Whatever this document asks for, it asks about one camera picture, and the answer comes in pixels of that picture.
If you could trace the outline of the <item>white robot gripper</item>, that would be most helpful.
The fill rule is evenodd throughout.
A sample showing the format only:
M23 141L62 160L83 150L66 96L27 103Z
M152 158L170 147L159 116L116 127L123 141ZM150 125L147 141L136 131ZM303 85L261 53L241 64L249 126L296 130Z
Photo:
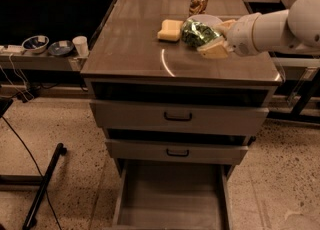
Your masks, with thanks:
M213 27L214 30L227 37L227 42L239 56L253 56L258 54L254 45L253 30L256 20L261 16L254 13L242 16L237 21L230 19ZM219 37L197 48L200 55L207 59L223 59L228 57L227 44Z

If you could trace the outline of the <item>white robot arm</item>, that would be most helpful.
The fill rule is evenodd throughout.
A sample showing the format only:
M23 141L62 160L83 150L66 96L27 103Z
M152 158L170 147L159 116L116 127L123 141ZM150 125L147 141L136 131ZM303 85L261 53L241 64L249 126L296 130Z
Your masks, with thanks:
M197 48L202 57L226 58L231 52L320 54L320 0L296 0L287 10L244 15L213 26L221 36Z

